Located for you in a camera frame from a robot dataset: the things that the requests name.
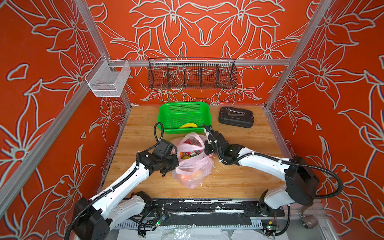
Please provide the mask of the pink plastic bag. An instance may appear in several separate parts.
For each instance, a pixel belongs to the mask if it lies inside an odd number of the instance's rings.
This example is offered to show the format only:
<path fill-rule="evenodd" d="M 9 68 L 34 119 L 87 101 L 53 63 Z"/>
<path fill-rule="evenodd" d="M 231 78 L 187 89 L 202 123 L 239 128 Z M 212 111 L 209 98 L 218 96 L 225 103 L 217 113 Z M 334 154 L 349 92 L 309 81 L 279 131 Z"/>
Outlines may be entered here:
<path fill-rule="evenodd" d="M 206 136 L 194 132 L 171 141 L 177 148 L 179 160 L 172 176 L 186 188 L 200 186 L 214 167 L 213 154 L 205 153 L 205 141 Z"/>

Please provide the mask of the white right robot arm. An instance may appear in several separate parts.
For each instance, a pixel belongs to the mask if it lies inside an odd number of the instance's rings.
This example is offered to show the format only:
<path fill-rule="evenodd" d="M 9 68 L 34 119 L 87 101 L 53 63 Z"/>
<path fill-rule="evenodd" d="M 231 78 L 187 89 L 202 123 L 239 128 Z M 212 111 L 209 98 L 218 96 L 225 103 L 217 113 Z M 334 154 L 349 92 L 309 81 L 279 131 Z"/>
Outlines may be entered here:
<path fill-rule="evenodd" d="M 253 169 L 280 181 L 279 186 L 266 190 L 260 198 L 260 207 L 276 210 L 290 204 L 311 206 L 320 181 L 314 167 L 301 157 L 279 158 L 263 154 L 239 144 L 230 144 L 212 126 L 203 125 L 207 140 L 206 152 L 214 153 L 226 166 Z"/>

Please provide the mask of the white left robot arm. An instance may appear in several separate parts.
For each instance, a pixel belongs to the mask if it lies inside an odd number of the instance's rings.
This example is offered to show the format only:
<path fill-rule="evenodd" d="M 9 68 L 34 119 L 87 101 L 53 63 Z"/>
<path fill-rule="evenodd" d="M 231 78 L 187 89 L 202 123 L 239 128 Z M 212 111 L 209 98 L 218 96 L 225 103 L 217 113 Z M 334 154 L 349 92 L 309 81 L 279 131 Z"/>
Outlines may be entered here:
<path fill-rule="evenodd" d="M 159 151 L 138 152 L 135 163 L 106 190 L 89 200 L 86 198 L 78 200 L 64 239 L 69 240 L 71 233 L 75 233 L 81 240 L 104 240 L 118 223 L 120 212 L 135 216 L 146 206 L 145 198 L 141 196 L 134 196 L 129 200 L 125 210 L 120 202 L 153 172 L 159 171 L 166 175 L 178 165 L 177 154 Z"/>

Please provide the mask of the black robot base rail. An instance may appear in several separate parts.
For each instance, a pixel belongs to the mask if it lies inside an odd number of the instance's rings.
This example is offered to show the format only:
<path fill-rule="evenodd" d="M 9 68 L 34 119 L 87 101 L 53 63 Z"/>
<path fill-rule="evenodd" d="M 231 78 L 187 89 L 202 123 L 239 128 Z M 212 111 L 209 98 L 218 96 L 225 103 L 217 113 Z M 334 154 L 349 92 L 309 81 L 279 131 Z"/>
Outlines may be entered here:
<path fill-rule="evenodd" d="M 171 230 L 175 228 L 219 228 L 221 230 L 272 230 L 284 228 L 283 207 L 261 213 L 257 199 L 154 199 L 152 212 L 123 221 L 117 229 Z"/>

